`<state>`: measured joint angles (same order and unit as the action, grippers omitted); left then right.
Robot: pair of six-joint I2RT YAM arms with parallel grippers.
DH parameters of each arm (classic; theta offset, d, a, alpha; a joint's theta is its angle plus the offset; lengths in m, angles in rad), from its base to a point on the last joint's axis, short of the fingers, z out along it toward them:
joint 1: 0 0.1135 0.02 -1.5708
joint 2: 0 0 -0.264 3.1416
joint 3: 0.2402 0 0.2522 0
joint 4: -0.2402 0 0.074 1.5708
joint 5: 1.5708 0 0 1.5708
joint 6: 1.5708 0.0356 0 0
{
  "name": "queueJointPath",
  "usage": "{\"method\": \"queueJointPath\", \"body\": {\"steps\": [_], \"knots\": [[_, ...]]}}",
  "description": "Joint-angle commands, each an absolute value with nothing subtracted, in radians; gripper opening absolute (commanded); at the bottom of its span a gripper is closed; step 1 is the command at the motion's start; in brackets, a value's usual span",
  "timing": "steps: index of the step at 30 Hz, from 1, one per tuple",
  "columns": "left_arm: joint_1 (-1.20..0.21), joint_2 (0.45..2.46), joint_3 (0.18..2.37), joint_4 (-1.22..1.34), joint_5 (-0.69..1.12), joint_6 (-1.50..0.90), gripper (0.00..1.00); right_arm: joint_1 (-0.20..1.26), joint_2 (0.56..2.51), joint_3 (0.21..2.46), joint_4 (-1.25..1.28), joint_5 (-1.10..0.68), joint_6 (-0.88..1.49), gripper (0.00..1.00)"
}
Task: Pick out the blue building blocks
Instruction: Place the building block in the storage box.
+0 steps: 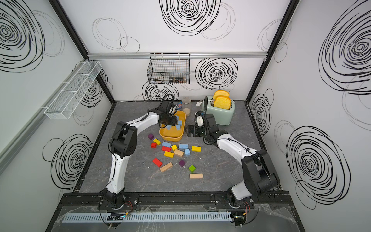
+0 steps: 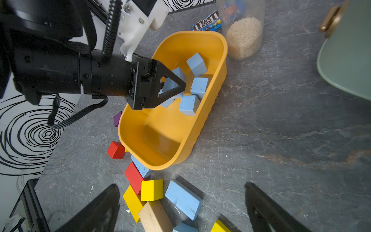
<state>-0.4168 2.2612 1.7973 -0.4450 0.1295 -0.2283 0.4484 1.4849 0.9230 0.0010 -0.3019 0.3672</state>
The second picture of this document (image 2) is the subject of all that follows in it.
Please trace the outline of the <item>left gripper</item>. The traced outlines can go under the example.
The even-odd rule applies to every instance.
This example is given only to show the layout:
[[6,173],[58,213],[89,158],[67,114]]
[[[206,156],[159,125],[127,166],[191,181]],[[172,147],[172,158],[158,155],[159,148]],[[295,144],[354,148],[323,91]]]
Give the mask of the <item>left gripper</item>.
[[184,92],[186,82],[160,61],[133,54],[128,94],[132,110],[152,109]]

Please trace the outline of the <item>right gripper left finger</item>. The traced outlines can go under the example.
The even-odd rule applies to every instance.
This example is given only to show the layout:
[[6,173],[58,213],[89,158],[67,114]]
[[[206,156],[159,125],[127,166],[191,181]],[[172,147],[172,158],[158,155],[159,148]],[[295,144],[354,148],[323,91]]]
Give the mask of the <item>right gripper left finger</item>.
[[107,187],[58,232],[113,232],[119,213],[120,192],[116,184]]

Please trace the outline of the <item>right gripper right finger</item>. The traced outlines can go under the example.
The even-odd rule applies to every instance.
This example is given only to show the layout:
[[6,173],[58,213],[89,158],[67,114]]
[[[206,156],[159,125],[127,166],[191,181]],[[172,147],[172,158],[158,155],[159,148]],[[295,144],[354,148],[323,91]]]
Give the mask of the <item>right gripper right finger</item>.
[[310,231],[252,182],[245,184],[245,204],[254,232]]

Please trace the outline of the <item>blue cube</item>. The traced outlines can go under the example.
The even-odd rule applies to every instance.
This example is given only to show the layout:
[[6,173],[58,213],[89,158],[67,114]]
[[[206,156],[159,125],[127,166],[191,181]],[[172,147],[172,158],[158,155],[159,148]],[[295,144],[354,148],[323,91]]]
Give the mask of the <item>blue cube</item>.
[[193,55],[186,62],[195,77],[201,77],[207,72],[205,62],[199,53]]
[[180,223],[173,228],[173,232],[198,232],[198,229],[184,223]]
[[[160,94],[163,94],[163,93],[166,93],[167,91],[164,91],[163,89],[160,90]],[[162,106],[163,108],[167,108],[168,106],[170,106],[172,103],[174,102],[174,99],[173,98],[169,98],[167,99],[166,101],[164,101],[162,104],[160,104],[160,106]]]
[[[184,82],[186,82],[186,76],[185,76],[184,72],[182,71],[182,69],[180,67],[174,69],[173,73],[176,74]],[[176,82],[174,82],[173,80],[171,80],[170,78],[166,78],[163,90],[164,91],[169,91],[169,90],[171,90],[175,87],[178,87],[178,84]],[[183,95],[184,95],[184,92],[181,92],[181,93],[173,96],[172,98],[173,99],[181,98],[181,97],[183,97]]]
[[201,101],[195,95],[183,96],[181,98],[179,111],[186,116],[195,116]]
[[206,77],[195,77],[190,89],[190,93],[202,100],[208,88],[209,79]]

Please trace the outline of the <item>long blue block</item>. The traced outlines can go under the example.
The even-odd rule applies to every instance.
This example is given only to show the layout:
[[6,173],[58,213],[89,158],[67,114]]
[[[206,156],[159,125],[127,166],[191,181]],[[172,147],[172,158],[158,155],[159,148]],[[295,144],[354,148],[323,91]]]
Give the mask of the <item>long blue block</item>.
[[143,178],[148,178],[152,174],[152,170],[145,167],[141,162],[139,162],[133,155],[131,155],[131,160],[136,166],[137,170]]
[[198,217],[203,199],[179,181],[169,183],[165,197],[191,220]]

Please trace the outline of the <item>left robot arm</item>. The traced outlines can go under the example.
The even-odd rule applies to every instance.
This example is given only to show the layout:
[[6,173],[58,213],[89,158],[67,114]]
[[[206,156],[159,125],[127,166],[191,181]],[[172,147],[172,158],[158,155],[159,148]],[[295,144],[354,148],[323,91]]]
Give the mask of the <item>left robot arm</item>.
[[185,90],[160,61],[135,54],[148,29],[163,24],[163,1],[110,1],[102,49],[92,1],[1,1],[1,93],[10,79],[26,101],[55,95],[47,124],[62,129],[124,97],[152,109]]

